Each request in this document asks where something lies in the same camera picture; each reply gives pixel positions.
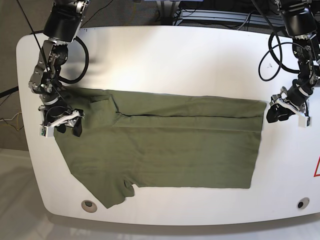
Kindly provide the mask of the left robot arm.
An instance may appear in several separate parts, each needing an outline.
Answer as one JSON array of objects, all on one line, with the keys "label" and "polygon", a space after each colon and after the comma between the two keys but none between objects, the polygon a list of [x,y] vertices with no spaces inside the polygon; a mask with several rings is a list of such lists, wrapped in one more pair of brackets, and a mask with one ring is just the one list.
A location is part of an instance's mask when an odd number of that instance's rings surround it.
[{"label": "left robot arm", "polygon": [[290,44],[299,69],[281,66],[297,74],[297,78],[289,89],[282,87],[280,93],[271,97],[266,120],[276,123],[297,115],[299,126],[307,128],[312,121],[309,98],[320,86],[320,24],[314,17],[320,5],[310,0],[278,0],[276,4],[286,33],[292,39]]}]

